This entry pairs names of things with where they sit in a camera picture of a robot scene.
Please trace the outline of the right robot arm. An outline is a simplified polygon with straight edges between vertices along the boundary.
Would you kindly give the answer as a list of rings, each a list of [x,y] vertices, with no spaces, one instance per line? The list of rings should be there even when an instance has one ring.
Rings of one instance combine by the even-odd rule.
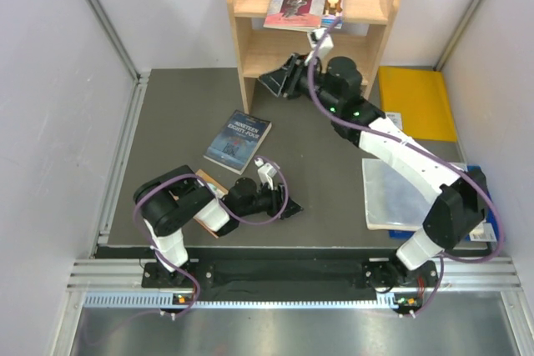
[[[387,263],[386,286],[406,286],[420,267],[443,251],[452,250],[486,221],[486,176],[480,168],[464,172],[447,167],[406,136],[361,93],[362,76],[346,57],[332,58],[307,77],[306,57],[294,53],[281,68],[259,76],[276,97],[317,98],[334,115],[332,126],[357,148],[385,162],[431,202],[421,228],[403,243]]]

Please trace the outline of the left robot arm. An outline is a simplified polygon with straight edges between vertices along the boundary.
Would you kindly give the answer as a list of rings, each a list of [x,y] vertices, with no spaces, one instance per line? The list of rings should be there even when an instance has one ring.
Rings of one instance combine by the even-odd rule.
[[[154,178],[133,195],[135,218],[141,218],[149,231],[157,262],[145,273],[154,282],[180,286],[189,276],[189,255],[184,246],[183,226],[195,220],[219,238],[239,227],[240,219],[265,214],[276,220],[290,218],[303,208],[288,194],[284,183],[273,183],[276,169],[261,163],[260,183],[238,179],[228,190],[212,178],[183,165]]]

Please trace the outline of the red castle picture book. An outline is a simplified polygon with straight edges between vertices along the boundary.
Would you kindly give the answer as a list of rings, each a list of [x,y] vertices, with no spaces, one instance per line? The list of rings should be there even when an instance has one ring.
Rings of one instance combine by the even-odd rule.
[[[270,0],[264,28],[311,31],[321,25],[325,0]]]

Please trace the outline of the dark Nineteen Eighty-Four book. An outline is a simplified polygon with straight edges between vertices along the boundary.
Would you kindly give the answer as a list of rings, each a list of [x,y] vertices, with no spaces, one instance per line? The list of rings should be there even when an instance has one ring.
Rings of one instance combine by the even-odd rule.
[[[204,158],[241,175],[272,128],[272,122],[235,110]]]

